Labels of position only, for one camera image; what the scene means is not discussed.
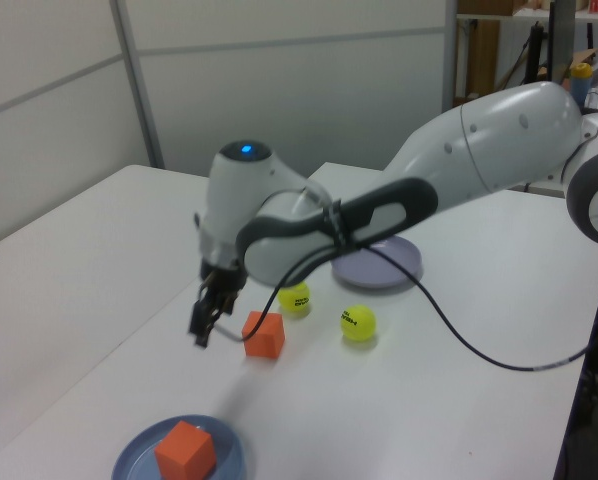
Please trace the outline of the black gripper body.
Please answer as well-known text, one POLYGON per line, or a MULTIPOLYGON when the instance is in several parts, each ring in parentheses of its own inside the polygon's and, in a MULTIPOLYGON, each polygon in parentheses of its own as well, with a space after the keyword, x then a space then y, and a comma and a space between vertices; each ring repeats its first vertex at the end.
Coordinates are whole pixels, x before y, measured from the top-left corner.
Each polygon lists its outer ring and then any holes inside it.
POLYGON ((201 290, 208 290, 219 294, 240 291, 245 285, 245 269, 233 262, 228 267, 212 265, 203 260, 200 266, 201 290))

